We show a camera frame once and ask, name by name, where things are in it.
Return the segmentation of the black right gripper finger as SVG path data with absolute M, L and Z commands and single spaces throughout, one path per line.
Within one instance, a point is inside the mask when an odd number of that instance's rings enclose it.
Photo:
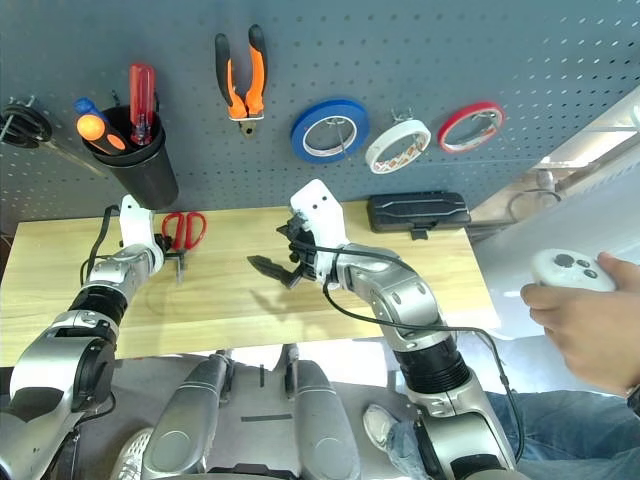
M 271 259 L 260 256 L 248 256 L 250 265 L 260 274 L 275 279 L 287 289 L 294 288 L 303 278 L 303 265 L 298 265 L 293 271 L 289 271 L 283 266 L 274 263 Z
M 289 241 L 295 241 L 302 230 L 303 220 L 301 218 L 290 218 L 284 225 L 276 228 L 276 231 Z

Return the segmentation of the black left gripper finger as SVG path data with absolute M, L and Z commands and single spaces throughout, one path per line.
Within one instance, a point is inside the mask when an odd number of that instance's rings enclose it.
M 167 259 L 175 262 L 177 284 L 182 284 L 184 281 L 184 276 L 186 271 L 185 256 L 186 256 L 185 251 L 175 251 L 175 252 L 169 252 L 167 254 Z

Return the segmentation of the person's hand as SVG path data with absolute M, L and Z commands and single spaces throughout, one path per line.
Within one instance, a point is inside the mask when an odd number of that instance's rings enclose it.
M 521 298 L 576 377 L 627 397 L 639 386 L 639 266 L 605 252 L 598 263 L 616 291 L 528 284 Z

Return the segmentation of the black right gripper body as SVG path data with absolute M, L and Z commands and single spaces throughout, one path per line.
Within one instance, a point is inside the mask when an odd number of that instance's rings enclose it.
M 303 276 L 308 280 L 316 280 L 316 242 L 311 230 L 303 230 L 295 241 L 290 241 L 290 249 L 298 257 L 298 261 L 303 265 Z

